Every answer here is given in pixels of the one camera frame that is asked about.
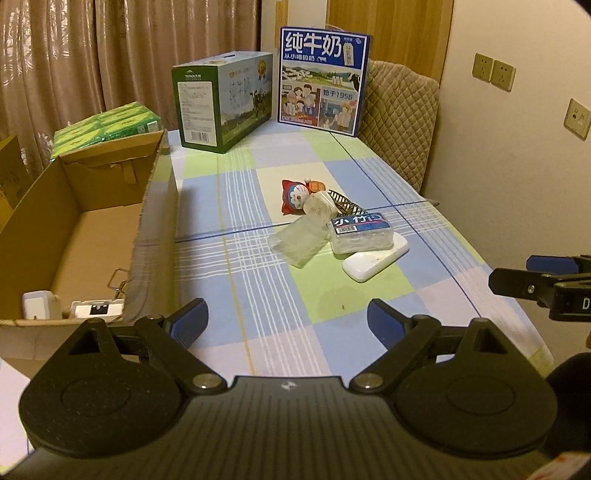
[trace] plastic container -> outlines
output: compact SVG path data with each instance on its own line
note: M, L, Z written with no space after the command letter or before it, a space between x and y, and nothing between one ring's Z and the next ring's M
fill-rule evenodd
M328 229L314 215L303 215L269 236L269 248L294 267L303 267L327 242Z
M306 215L315 216L319 223L326 223L335 218L339 212L335 202L324 190L311 194L304 204Z
M381 213L338 217L327 226L335 254L386 250L393 245L394 229Z

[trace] chair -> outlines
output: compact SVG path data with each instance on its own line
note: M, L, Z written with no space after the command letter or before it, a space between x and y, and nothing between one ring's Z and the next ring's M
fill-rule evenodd
M368 63L359 138L417 192L433 138L439 84L404 65Z

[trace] cardboard box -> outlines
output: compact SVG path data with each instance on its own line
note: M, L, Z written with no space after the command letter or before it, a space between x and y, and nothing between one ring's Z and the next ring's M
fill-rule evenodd
M273 55L233 51L173 67L181 144L225 153L271 117Z
M0 232L0 319L21 318L28 291L53 291L64 310L112 299L116 268L131 270L123 324L179 308L178 196L170 156L158 153L162 134L97 144L46 168ZM0 320L0 356L29 376L77 328L12 324Z
M16 136L0 141L0 231L31 183Z

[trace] wall outlet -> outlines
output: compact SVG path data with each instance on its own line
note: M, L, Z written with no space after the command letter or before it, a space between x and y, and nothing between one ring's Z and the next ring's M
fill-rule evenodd
M480 53L474 56L474 66L472 67L472 76L483 80L484 82L491 81L492 64L494 60L490 57L485 57Z
M591 112L578 103L577 100L571 98L569 109L566 110L564 126L585 140L591 126Z
M507 65L499 60L495 60L492 68L491 83L501 90L510 92L515 78L515 67Z

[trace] white device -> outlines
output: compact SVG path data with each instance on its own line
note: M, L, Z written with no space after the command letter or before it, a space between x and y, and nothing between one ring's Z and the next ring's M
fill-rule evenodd
M394 245L388 250L357 252L343 261L343 270L359 283L369 280L408 252L408 241L394 232Z
M22 313L27 320L61 320L61 302L49 290L22 294Z
M124 304L124 299L73 301L70 308L70 318L101 318L108 322L115 320L123 313Z

